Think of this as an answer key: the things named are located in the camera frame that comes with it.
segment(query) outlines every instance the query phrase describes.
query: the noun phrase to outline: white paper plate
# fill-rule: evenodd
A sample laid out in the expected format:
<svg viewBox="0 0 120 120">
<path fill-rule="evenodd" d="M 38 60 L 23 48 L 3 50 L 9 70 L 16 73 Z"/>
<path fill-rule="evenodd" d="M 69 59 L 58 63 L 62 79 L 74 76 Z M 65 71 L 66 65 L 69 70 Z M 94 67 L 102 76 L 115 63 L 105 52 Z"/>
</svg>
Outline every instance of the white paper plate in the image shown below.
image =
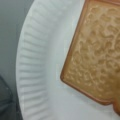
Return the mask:
<svg viewBox="0 0 120 120">
<path fill-rule="evenodd" d="M 16 79 L 24 120 L 119 120 L 60 80 L 84 0 L 36 0 L 18 46 Z"/>
</svg>

